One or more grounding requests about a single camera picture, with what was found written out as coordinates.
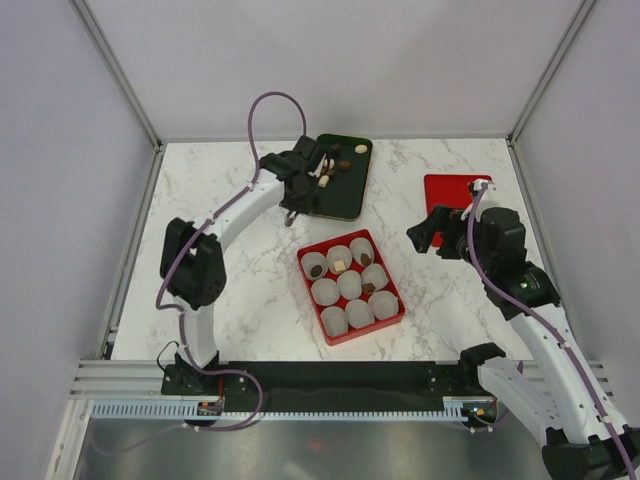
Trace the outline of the metal tongs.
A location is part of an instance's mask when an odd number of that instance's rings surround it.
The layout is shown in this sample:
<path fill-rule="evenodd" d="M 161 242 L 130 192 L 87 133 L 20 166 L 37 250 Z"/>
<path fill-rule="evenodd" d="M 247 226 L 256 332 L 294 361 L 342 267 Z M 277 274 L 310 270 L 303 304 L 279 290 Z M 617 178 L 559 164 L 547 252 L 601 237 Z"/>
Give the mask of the metal tongs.
<path fill-rule="evenodd" d="M 327 167 L 325 167 L 317 178 L 320 180 L 320 178 L 327 172 L 327 170 L 328 170 Z M 287 210 L 287 213 L 285 214 L 284 225 L 286 227 L 291 227 L 299 215 L 308 215 L 308 214 L 299 214 L 297 212 L 292 212 Z"/>

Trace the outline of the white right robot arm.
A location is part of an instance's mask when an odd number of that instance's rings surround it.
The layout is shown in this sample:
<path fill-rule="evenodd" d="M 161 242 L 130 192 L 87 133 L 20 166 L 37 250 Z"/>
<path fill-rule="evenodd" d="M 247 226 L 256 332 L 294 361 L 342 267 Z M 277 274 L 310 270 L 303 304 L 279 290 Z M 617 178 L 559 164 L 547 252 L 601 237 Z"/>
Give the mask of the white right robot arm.
<path fill-rule="evenodd" d="M 639 430 L 600 386 L 555 287 L 528 260 L 518 213 L 492 207 L 473 215 L 438 205 L 407 235 L 419 253 L 440 236 L 437 256 L 476 269 L 488 299 L 527 346 L 548 390 L 539 390 L 499 355 L 462 364 L 456 372 L 460 388 L 473 395 L 486 390 L 501 401 L 538 441 L 551 478 L 637 478 Z"/>

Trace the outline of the dark oval chocolate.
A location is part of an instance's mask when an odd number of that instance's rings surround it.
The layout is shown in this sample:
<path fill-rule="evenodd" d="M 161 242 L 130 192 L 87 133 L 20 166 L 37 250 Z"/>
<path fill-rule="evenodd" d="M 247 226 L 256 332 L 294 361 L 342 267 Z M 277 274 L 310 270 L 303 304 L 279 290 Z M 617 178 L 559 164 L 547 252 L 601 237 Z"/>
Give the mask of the dark oval chocolate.
<path fill-rule="evenodd" d="M 318 277 L 322 274 L 322 271 L 322 267 L 320 265 L 316 265 L 310 270 L 310 275 L 312 277 Z"/>

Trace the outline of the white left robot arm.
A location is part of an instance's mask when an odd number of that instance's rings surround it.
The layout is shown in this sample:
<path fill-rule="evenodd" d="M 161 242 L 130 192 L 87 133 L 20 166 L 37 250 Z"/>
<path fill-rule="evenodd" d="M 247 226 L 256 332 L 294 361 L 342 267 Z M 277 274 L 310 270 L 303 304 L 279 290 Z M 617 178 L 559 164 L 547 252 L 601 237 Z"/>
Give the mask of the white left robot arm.
<path fill-rule="evenodd" d="M 270 153 L 256 163 L 251 180 L 218 206 L 210 218 L 167 226 L 161 259 L 162 284 L 158 310 L 179 314 L 179 356 L 189 365 L 184 383 L 197 394 L 213 391 L 218 369 L 210 364 L 218 354 L 214 337 L 214 302 L 223 292 L 227 273 L 224 254 L 234 240 L 272 207 L 291 218 L 312 210 L 319 173 L 327 154 L 314 147 Z"/>

